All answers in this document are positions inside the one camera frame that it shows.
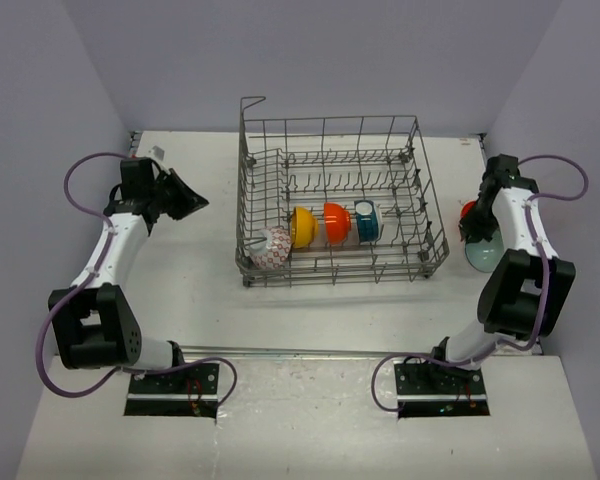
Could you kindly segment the orange plastic bowl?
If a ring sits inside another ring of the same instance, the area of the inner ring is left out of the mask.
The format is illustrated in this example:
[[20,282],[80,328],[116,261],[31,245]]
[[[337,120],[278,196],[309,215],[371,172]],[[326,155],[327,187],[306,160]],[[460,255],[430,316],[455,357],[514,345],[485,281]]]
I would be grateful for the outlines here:
[[460,213],[460,219],[464,219],[465,216],[471,211],[474,205],[477,203],[476,200],[472,200],[463,205]]

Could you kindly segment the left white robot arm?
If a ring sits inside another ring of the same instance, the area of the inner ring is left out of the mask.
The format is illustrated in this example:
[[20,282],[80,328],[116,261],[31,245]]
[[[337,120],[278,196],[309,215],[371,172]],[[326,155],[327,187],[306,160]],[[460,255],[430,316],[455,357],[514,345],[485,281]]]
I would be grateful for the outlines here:
[[119,160],[119,183],[104,209],[92,213],[102,222],[100,238],[71,285],[50,294],[50,323],[66,368],[153,371],[154,383],[175,393],[188,379],[180,346],[143,334],[124,286],[159,218],[179,221],[208,202],[158,160]]

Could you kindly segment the pale green ceramic bowl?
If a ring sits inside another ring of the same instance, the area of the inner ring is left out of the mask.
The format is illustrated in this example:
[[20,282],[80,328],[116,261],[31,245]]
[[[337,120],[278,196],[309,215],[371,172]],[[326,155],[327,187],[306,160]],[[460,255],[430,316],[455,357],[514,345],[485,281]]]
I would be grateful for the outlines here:
[[503,255],[503,244],[496,238],[491,241],[481,240],[480,242],[466,243],[464,254],[468,263],[475,270],[481,273],[491,273]]

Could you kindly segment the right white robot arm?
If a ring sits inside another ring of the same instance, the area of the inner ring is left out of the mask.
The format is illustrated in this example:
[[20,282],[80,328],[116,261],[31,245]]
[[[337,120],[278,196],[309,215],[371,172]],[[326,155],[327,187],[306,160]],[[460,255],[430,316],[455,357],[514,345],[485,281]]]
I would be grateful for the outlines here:
[[553,331],[576,277],[575,265],[559,258],[539,211],[544,193],[520,172],[522,160],[491,157],[475,204],[459,221],[468,244],[499,236],[503,254],[478,300],[476,318],[432,351],[428,385],[447,393],[501,348],[530,350]]

